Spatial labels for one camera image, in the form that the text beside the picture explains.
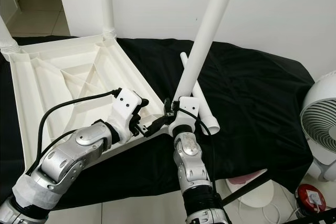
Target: white plastic pipe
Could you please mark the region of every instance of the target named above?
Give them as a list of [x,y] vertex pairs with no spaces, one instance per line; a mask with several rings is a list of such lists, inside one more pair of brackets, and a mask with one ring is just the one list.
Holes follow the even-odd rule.
[[0,51],[7,61],[9,61],[9,53],[19,52],[20,46],[12,38],[9,33],[5,22],[0,17]]
[[173,101],[192,93],[229,0],[210,0]]
[[103,36],[104,38],[115,38],[117,34],[114,28],[112,0],[101,0],[101,7],[103,11]]
[[[185,52],[182,52],[180,56],[181,56],[182,64],[185,67],[188,62],[187,54]],[[196,81],[195,86],[193,88],[193,96],[198,98],[199,100],[200,108],[198,109],[198,113],[200,114],[200,118],[202,122],[209,129],[211,135],[216,134],[221,129],[221,127],[219,127],[217,119],[212,115],[209,105],[202,92],[202,89],[200,85],[198,84],[198,81]],[[202,127],[202,131],[205,135],[208,134],[203,127]]]

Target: black cloth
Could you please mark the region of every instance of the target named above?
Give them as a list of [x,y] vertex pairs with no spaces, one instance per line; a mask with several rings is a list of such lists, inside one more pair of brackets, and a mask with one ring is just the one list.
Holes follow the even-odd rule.
[[[25,45],[56,39],[63,38],[17,38],[17,41]],[[189,54],[193,42],[118,39],[118,43],[159,98],[162,101],[173,98],[183,71],[180,53]],[[10,187],[23,171],[8,65],[1,62],[1,200],[10,193]],[[274,181],[294,192],[312,162],[299,113],[314,81],[302,64],[214,42],[198,81],[221,126],[220,132],[213,136],[216,178],[231,178],[267,168]],[[211,175],[209,139],[199,126],[195,133]],[[173,151],[173,139],[160,135],[88,168],[57,208],[179,190]]]

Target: white fan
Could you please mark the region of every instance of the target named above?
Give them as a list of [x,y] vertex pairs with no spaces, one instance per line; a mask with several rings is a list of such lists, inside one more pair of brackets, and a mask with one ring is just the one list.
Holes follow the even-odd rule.
[[300,116],[314,156],[308,173],[320,181],[336,182],[336,71],[311,87]]

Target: doorway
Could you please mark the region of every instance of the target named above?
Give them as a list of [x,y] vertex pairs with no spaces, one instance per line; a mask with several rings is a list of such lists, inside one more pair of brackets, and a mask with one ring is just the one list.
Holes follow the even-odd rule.
[[7,24],[13,37],[70,36],[62,0],[16,0],[21,13]]

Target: black cable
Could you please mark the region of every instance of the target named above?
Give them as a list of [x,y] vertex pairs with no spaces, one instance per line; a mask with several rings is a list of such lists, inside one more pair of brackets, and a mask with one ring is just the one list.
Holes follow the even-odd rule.
[[74,103],[77,103],[77,102],[83,102],[83,101],[87,101],[87,100],[92,100],[92,99],[97,99],[97,98],[101,98],[101,97],[106,97],[108,95],[118,95],[119,92],[120,92],[121,89],[117,89],[117,90],[112,90],[112,91],[109,91],[109,92],[106,92],[106,93],[103,93],[103,94],[97,94],[97,95],[92,95],[92,96],[89,96],[89,97],[83,97],[83,98],[78,98],[78,99],[74,99],[74,100],[71,100],[71,101],[68,101],[68,102],[64,102],[64,103],[61,103],[59,105],[56,105],[55,107],[52,107],[50,110],[48,110],[44,116],[42,117],[41,121],[40,121],[40,125],[38,127],[38,137],[37,137],[37,154],[36,154],[36,160],[35,162],[33,163],[32,167],[30,169],[35,169],[37,166],[38,166],[38,163],[40,162],[40,159],[42,158],[42,134],[43,134],[43,127],[44,127],[44,124],[47,120],[47,117],[53,113],[55,110],[59,109],[59,108],[62,108],[64,106],[67,106],[67,105],[70,105],[70,104],[74,104]]
[[190,113],[189,111],[186,111],[184,109],[179,108],[179,111],[191,116],[193,119],[195,119],[206,131],[206,133],[208,134],[209,138],[210,138],[210,142],[212,145],[212,187],[214,190],[214,194],[217,194],[217,189],[216,189],[216,174],[215,174],[215,146],[214,146],[214,141],[213,138],[211,136],[211,133],[209,131],[209,129],[207,128],[207,126],[202,122],[201,119],[199,119],[197,116],[195,116],[194,114]]
[[59,136],[58,138],[56,138],[54,141],[52,141],[51,144],[49,144],[47,146],[47,148],[44,149],[44,151],[41,153],[41,157],[43,157],[47,152],[48,150],[50,150],[50,148],[52,148],[58,141],[60,141],[61,139],[63,139],[64,137],[66,137],[67,135],[70,135],[72,134],[73,132],[75,132],[76,130],[72,130],[72,131],[68,131],[66,133],[64,133],[63,135]]
[[[66,133],[64,133],[63,135],[59,136],[58,138],[56,138],[54,141],[52,141],[51,144],[49,144],[47,146],[47,148],[44,149],[44,151],[41,153],[41,157],[43,157],[47,152],[48,150],[50,150],[58,141],[60,141],[61,139],[63,139],[64,137],[66,137],[67,135],[70,135],[72,134],[73,132],[75,132],[76,130],[72,130],[72,131],[68,131]],[[27,175],[30,175],[33,170],[34,170],[34,164],[29,168],[29,170],[26,172]]]

